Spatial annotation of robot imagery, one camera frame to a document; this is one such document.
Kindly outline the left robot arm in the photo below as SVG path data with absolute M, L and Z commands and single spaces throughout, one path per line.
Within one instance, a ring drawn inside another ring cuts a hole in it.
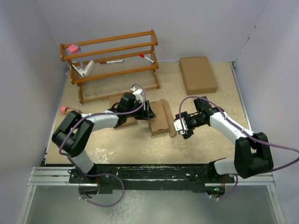
M 54 131 L 51 140 L 59 147 L 59 153 L 67 156 L 80 170 L 80 178 L 86 183 L 91 183 L 98 173 L 95 163 L 85 150 L 91 133 L 104 128 L 120 127 L 128 118 L 150 120 L 155 117 L 144 94 L 125 93 L 119 102 L 104 112 L 91 115 L 77 111 L 69 112 Z

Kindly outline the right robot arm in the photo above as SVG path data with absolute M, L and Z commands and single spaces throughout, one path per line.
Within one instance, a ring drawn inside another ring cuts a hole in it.
M 241 126 L 207 97 L 194 97 L 193 102 L 195 113 L 179 111 L 175 116 L 175 131 L 188 139 L 195 128 L 207 125 L 219 131 L 235 147 L 233 158 L 210 163 L 212 168 L 207 174 L 210 181 L 219 182 L 224 175 L 239 175 L 246 179 L 273 169 L 270 145 L 264 133 L 255 133 Z

